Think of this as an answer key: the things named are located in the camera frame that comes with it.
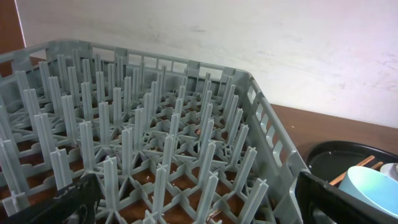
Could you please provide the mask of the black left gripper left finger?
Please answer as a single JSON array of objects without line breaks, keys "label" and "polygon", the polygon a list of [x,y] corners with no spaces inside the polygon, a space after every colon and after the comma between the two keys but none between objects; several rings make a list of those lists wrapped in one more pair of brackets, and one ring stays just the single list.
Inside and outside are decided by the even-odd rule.
[{"label": "black left gripper left finger", "polygon": [[95,174],[87,174],[57,192],[53,198],[23,209],[4,223],[63,223],[77,212],[79,223],[94,223],[102,192]]}]

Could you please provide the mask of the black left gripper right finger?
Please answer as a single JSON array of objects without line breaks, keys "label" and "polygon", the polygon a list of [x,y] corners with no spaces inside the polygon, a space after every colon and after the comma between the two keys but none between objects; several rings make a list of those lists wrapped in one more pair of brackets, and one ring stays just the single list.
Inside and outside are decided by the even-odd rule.
[{"label": "black left gripper right finger", "polygon": [[297,177],[295,196],[304,223],[386,222],[382,211],[306,171]]}]

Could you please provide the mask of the light blue cup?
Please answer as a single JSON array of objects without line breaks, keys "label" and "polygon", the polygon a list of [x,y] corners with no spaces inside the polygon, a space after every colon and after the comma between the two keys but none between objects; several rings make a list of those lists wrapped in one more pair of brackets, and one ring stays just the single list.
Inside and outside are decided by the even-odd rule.
[{"label": "light blue cup", "polygon": [[338,188],[397,219],[397,181],[381,172],[350,167]]}]

